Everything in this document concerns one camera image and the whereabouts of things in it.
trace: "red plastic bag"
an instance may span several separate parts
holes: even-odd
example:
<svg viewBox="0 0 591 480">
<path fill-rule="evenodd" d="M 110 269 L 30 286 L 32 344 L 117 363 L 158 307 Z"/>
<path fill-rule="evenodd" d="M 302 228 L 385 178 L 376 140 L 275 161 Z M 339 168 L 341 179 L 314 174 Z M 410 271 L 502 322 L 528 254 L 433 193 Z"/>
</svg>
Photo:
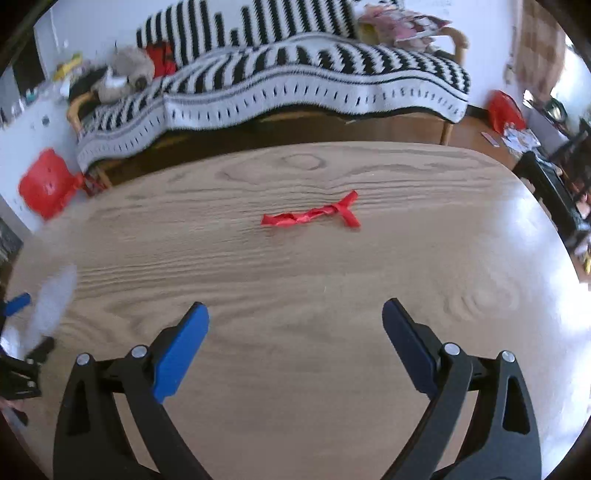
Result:
<svg viewBox="0 0 591 480">
<path fill-rule="evenodd" d="M 502 135 L 506 124 L 514 124 L 517 130 L 527 128 L 519 107 L 509 95 L 494 90 L 488 102 L 488 117 L 495 132 Z"/>
<path fill-rule="evenodd" d="M 31 210 L 49 220 L 58 215 L 83 186 L 82 173 L 72 175 L 64 159 L 51 148 L 41 152 L 29 168 L 18 185 L 18 193 Z"/>
<path fill-rule="evenodd" d="M 154 78 L 172 75 L 177 71 L 177 64 L 174 61 L 173 49 L 168 42 L 160 42 L 148 45 L 146 53 L 154 62 Z"/>
</svg>

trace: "striped sofa cover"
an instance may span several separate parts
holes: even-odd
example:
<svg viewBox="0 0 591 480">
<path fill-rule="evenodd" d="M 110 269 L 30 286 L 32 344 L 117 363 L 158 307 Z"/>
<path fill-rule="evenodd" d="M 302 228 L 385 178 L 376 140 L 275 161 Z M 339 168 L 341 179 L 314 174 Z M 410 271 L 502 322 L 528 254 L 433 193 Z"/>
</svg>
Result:
<svg viewBox="0 0 591 480">
<path fill-rule="evenodd" d="M 181 68 L 84 120 L 82 171 L 134 155 L 167 130 L 224 128 L 281 108 L 351 117 L 427 111 L 460 121 L 466 71 L 431 54 L 361 43 L 350 1 L 184 0 L 149 17 L 138 46 L 169 41 Z"/>
</svg>

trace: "twisted red ribbon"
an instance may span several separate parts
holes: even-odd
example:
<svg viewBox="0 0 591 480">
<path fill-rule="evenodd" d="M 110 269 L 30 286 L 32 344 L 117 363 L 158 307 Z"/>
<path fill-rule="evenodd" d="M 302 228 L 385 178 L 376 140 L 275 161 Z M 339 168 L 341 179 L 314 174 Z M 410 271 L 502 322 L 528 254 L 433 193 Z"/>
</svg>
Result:
<svg viewBox="0 0 591 480">
<path fill-rule="evenodd" d="M 347 226 L 351 228 L 359 228 L 361 223 L 355 218 L 353 212 L 349 210 L 349 207 L 355 200 L 357 200 L 358 196 L 359 195 L 356 191 L 351 190 L 351 192 L 340 202 L 331 203 L 322 208 L 312 208 L 312 210 L 308 210 L 306 213 L 288 212 L 279 215 L 263 215 L 261 225 L 292 226 L 296 223 L 308 223 L 320 215 L 334 215 L 335 213 L 338 213 L 343 217 Z"/>
</svg>

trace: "blue gripper pad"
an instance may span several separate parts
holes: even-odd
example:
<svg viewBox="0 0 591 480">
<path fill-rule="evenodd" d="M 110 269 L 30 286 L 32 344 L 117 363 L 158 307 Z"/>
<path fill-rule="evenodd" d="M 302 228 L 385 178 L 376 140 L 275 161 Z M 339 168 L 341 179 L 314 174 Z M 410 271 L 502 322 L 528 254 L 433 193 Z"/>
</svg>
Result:
<svg viewBox="0 0 591 480">
<path fill-rule="evenodd" d="M 209 328 L 209 314 L 201 303 L 191 307 L 177 327 L 175 338 L 154 365 L 152 392 L 158 403 L 174 395 Z"/>
<path fill-rule="evenodd" d="M 382 309 L 382 321 L 414 388 L 432 400 L 437 395 L 437 364 L 415 331 L 412 318 L 398 300 L 390 299 Z"/>
<path fill-rule="evenodd" d="M 28 293 L 23 293 L 18 297 L 14 297 L 4 306 L 4 316 L 10 317 L 15 313 L 20 312 L 24 307 L 31 303 L 31 296 Z"/>
</svg>

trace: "table top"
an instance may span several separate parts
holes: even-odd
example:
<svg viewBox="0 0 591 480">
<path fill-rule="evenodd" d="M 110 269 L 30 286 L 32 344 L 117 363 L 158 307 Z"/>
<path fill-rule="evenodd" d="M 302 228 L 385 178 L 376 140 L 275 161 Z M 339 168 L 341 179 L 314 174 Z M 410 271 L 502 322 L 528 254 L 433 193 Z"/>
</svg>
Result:
<svg viewBox="0 0 591 480">
<path fill-rule="evenodd" d="M 352 189 L 359 230 L 338 217 L 260 225 L 263 213 L 301 212 Z M 65 314 L 51 319 L 59 306 L 47 298 L 68 303 L 68 289 Z M 13 317 L 9 343 L 59 323 L 43 396 L 25 402 L 31 424 L 20 432 L 48 473 L 76 355 L 123 356 L 194 301 L 208 306 L 209 333 L 164 406 L 214 479 L 383 475 L 428 404 L 383 331 L 391 297 L 469 354 L 515 353 L 544 473 L 587 419 L 589 292 L 526 187 L 474 151 L 291 145 L 142 177 L 27 241 L 8 297 L 23 291 L 50 308 Z M 118 404 L 138 458 L 153 465 Z M 443 462 L 453 461 L 471 413 Z"/>
</svg>

